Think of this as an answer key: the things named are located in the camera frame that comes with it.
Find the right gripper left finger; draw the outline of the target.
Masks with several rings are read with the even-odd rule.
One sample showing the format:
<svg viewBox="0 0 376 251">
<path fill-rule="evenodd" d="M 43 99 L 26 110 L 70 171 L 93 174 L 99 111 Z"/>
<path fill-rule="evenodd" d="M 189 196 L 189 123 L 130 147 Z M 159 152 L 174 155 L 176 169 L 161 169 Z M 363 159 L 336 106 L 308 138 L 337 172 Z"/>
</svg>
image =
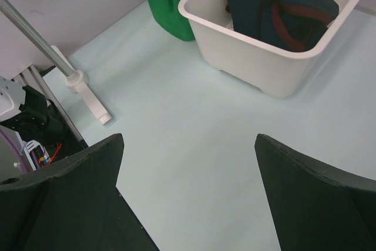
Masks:
<svg viewBox="0 0 376 251">
<path fill-rule="evenodd" d="M 1 182 L 2 250 L 156 250 L 116 187 L 116 133 L 45 168 Z"/>
</svg>

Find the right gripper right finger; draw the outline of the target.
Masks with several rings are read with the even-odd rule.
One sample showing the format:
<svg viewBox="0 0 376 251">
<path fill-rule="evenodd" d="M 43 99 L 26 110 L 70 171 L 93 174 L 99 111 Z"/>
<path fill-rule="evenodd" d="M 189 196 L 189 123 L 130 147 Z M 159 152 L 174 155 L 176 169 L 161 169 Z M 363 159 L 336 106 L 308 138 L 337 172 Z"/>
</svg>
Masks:
<svg viewBox="0 0 376 251">
<path fill-rule="evenodd" d="M 375 181 L 259 134 L 258 167 L 281 250 L 375 250 Z"/>
</svg>

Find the navy maroon tank top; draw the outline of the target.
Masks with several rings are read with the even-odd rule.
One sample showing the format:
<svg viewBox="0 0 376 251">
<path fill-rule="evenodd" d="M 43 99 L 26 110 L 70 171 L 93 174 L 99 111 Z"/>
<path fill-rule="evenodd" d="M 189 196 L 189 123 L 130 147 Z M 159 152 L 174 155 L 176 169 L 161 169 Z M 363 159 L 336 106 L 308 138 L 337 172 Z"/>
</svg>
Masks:
<svg viewBox="0 0 376 251">
<path fill-rule="evenodd" d="M 340 13 L 335 0 L 227 0 L 233 30 L 290 52 L 313 49 Z"/>
</svg>

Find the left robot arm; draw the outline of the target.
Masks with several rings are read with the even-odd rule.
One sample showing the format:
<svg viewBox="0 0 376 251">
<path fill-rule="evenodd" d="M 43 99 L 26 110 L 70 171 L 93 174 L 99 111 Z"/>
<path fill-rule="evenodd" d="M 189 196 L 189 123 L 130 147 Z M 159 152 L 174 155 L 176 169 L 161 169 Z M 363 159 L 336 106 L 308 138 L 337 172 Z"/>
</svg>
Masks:
<svg viewBox="0 0 376 251">
<path fill-rule="evenodd" d="M 49 113 L 48 100 L 29 85 L 1 77 L 1 125 L 18 132 L 24 141 L 43 146 L 62 141 L 66 126 Z"/>
</svg>

